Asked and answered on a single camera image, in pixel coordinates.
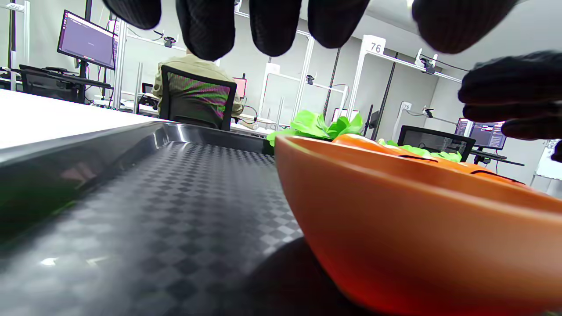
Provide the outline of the person's left hand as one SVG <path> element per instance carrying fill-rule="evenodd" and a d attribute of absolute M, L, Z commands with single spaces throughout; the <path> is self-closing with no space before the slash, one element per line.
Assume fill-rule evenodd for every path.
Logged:
<path fill-rule="evenodd" d="M 299 24 L 300 0 L 251 0 L 249 19 L 253 42 L 263 54 L 277 57 L 292 46 Z M 308 30 L 325 48 L 342 47 L 357 28 L 367 0 L 311 0 Z M 411 12 L 421 38 L 434 50 L 459 54 L 479 42 L 516 6 L 515 0 L 414 0 Z M 105 0 L 115 16 L 147 30 L 161 20 L 159 0 Z M 215 61 L 235 41 L 232 0 L 177 0 L 183 41 L 195 56 Z"/>

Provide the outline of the person's right hand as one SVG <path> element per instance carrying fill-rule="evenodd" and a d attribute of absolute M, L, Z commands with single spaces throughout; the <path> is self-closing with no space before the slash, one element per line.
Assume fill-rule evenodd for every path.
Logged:
<path fill-rule="evenodd" d="M 562 54 L 545 50 L 478 63 L 461 82 L 462 114 L 473 122 L 503 121 L 519 140 L 557 140 L 551 159 L 561 161 Z"/>

